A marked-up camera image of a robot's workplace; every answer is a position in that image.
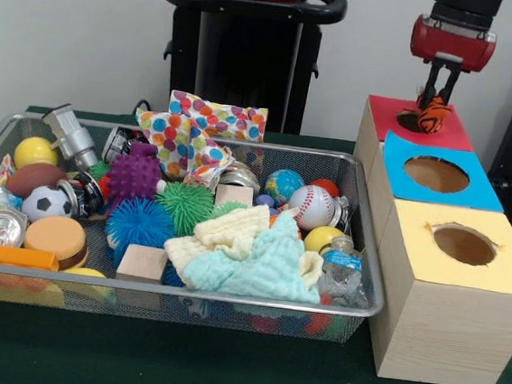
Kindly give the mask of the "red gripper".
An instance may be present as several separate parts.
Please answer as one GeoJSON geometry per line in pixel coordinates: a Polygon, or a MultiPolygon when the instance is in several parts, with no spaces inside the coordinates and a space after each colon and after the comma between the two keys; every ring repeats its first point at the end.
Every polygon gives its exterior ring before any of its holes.
{"type": "MultiPolygon", "coordinates": [[[[411,53],[425,61],[436,58],[459,63],[461,69],[472,72],[484,69],[495,52],[497,36],[491,31],[481,32],[452,23],[444,23],[420,14],[414,22],[410,39],[411,53]]],[[[436,81],[442,68],[433,62],[429,78],[422,95],[422,103],[429,104],[436,96],[436,81]]],[[[461,75],[459,68],[449,68],[450,74],[438,96],[443,105],[448,105],[456,81],[461,75]]]]}

